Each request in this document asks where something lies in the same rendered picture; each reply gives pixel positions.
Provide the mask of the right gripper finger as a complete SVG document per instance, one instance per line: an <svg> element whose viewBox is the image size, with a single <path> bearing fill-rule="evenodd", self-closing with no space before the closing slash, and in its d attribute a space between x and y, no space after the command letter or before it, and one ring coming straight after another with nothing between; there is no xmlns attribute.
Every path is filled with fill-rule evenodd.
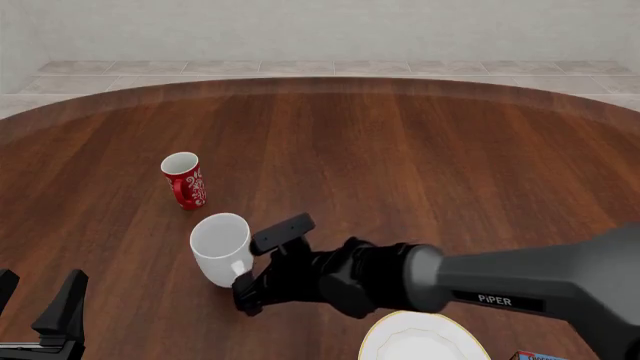
<svg viewBox="0 0 640 360"><path fill-rule="evenodd" d="M255 317L263 310L265 286L252 272L239 275L232 284L233 300L238 311Z"/></svg>

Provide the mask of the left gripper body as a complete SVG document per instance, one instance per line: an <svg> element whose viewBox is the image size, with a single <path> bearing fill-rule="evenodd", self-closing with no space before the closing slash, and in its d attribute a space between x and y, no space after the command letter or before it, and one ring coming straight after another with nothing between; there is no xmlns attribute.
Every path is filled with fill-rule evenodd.
<svg viewBox="0 0 640 360"><path fill-rule="evenodd" d="M44 338L39 343L0 343L0 360L82 360L85 338Z"/></svg>

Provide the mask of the red mug with white pattern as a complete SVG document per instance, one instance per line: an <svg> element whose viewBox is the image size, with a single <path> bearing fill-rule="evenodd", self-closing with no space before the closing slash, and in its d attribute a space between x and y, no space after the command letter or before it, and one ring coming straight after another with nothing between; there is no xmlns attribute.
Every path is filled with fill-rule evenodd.
<svg viewBox="0 0 640 360"><path fill-rule="evenodd" d="M167 156L160 167L182 209L194 210L206 204L207 194L197 155L177 152Z"/></svg>

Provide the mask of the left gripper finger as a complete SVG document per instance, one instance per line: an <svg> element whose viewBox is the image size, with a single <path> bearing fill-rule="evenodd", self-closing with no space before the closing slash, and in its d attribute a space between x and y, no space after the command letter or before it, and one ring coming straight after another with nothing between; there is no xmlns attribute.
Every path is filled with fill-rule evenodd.
<svg viewBox="0 0 640 360"><path fill-rule="evenodd" d="M10 269L0 269L0 312L4 311L17 288L20 277Z"/></svg>
<svg viewBox="0 0 640 360"><path fill-rule="evenodd" d="M73 269L45 311L32 323L41 342L84 342L84 299L88 276Z"/></svg>

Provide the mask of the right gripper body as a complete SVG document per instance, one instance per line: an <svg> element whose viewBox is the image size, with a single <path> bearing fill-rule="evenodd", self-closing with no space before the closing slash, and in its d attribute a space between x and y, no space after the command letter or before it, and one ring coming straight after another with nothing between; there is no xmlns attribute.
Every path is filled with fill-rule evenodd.
<svg viewBox="0 0 640 360"><path fill-rule="evenodd" d="M330 251L312 251L307 245L280 246L264 270L262 305L287 302L326 303L319 290Z"/></svg>

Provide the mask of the white plate with gold rim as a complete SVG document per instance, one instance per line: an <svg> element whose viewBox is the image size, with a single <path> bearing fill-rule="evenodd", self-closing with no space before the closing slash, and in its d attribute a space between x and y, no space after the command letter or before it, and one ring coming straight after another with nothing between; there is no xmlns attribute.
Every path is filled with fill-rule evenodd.
<svg viewBox="0 0 640 360"><path fill-rule="evenodd" d="M441 314L396 311L367 332L358 360L491 360L482 344Z"/></svg>

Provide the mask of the printed food box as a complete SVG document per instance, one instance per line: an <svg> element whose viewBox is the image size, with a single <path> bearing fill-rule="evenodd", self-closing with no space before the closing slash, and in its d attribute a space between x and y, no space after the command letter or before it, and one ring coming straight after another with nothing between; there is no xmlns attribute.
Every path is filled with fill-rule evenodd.
<svg viewBox="0 0 640 360"><path fill-rule="evenodd" d="M532 353L528 351L518 350L509 360L567 360L556 356L549 356L540 353Z"/></svg>

